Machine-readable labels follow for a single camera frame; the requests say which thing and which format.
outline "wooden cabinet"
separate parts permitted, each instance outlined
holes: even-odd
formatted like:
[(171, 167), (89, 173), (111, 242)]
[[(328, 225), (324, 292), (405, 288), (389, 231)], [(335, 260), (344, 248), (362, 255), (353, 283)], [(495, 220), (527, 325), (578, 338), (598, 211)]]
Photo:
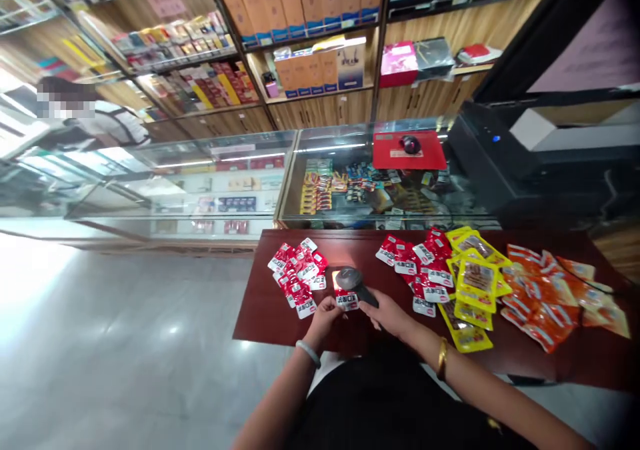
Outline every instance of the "wooden cabinet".
[(273, 131), (262, 107), (186, 117), (179, 121), (194, 139)]
[(412, 87), (380, 89), (377, 120), (392, 121), (457, 115), (473, 95), (486, 72), (458, 75), (453, 81), (428, 80)]
[(278, 130), (295, 130), (369, 121), (373, 90), (292, 100), (269, 106)]

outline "black box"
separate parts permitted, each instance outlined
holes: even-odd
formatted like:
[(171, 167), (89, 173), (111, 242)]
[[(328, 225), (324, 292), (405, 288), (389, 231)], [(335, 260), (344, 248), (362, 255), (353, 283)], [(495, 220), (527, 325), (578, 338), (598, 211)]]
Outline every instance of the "black box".
[(446, 77), (455, 65), (451, 49), (443, 37), (413, 42), (418, 60), (416, 81)]

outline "barcode scanner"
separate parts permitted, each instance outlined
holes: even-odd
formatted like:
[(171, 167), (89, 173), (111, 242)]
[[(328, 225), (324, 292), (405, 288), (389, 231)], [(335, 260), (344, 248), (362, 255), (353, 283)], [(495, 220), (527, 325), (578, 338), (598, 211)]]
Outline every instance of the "barcode scanner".
[(354, 291), (359, 300), (379, 308), (378, 300), (373, 296), (368, 288), (362, 283), (362, 272), (353, 267), (344, 267), (335, 276), (335, 282), (346, 291)]

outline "white shirt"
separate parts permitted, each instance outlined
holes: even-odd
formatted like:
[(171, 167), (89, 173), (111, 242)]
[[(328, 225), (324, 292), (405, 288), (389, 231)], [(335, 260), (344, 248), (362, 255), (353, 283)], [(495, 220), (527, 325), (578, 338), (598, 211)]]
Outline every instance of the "white shirt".
[(89, 135), (110, 135), (121, 145), (147, 145), (151, 142), (149, 132), (135, 112), (115, 103), (97, 100), (95, 116), (77, 120)]

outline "mouse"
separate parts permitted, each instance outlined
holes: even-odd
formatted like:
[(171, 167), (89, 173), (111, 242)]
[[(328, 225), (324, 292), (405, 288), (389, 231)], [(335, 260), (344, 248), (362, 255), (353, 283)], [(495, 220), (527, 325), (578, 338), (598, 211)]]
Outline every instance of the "mouse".
[(406, 135), (400, 139), (400, 146), (407, 152), (409, 155), (415, 155), (420, 152), (421, 146), (420, 142), (416, 137), (411, 135)]

